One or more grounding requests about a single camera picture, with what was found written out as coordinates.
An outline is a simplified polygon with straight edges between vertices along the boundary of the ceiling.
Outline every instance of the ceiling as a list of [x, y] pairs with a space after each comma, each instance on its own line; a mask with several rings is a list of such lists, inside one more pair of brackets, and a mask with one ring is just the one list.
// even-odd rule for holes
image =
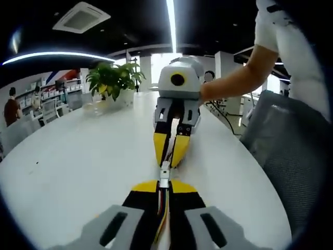
[[[83, 52], [106, 56], [127, 48], [166, 44], [163, 48], [139, 49], [131, 55], [171, 52], [168, 9], [165, 0], [85, 2], [111, 18], [83, 34], [52, 30], [54, 24], [80, 1], [9, 1], [11, 18], [1, 16], [0, 61], [42, 51]], [[174, 0], [177, 52], [214, 55], [236, 53], [254, 41], [255, 0]], [[14, 34], [20, 35], [18, 54], [10, 49]], [[94, 60], [68, 56], [39, 57], [0, 67], [0, 88], [17, 79], [52, 70], [89, 67]]]

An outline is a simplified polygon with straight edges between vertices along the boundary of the person in red shirt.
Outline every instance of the person in red shirt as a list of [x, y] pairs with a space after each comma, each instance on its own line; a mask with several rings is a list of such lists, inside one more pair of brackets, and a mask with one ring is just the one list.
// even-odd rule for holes
[[4, 116], [6, 120], [7, 127], [17, 121], [17, 119], [22, 117], [22, 112], [20, 107], [15, 100], [16, 89], [11, 87], [9, 90], [9, 100], [5, 105]]

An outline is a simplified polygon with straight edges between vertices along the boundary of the ceiling air conditioner vent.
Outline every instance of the ceiling air conditioner vent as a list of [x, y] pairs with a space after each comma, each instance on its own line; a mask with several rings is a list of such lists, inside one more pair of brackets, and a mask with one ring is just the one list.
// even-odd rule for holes
[[100, 9], [85, 2], [80, 2], [69, 10], [56, 25], [54, 25], [53, 29], [82, 34], [109, 18], [110, 15]]

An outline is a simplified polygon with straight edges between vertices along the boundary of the gripper jaw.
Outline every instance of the gripper jaw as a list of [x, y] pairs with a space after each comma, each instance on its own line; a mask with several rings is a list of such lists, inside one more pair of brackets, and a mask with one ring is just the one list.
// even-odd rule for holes
[[171, 137], [172, 120], [178, 118], [177, 134], [172, 148], [171, 167], [176, 167], [184, 158], [189, 146], [189, 139], [200, 121], [199, 102], [187, 99], [160, 97], [154, 113], [156, 160], [162, 166]]

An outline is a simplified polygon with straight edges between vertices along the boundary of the potted plant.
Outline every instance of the potted plant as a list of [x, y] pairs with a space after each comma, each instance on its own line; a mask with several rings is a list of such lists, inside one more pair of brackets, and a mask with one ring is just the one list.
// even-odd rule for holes
[[128, 102], [133, 102], [135, 80], [142, 83], [142, 78], [145, 79], [142, 72], [134, 71], [135, 67], [139, 65], [127, 63], [120, 66], [107, 62], [99, 63], [96, 68], [90, 70], [86, 78], [90, 82], [89, 90], [92, 96], [97, 92], [104, 95], [111, 106], [128, 106]]

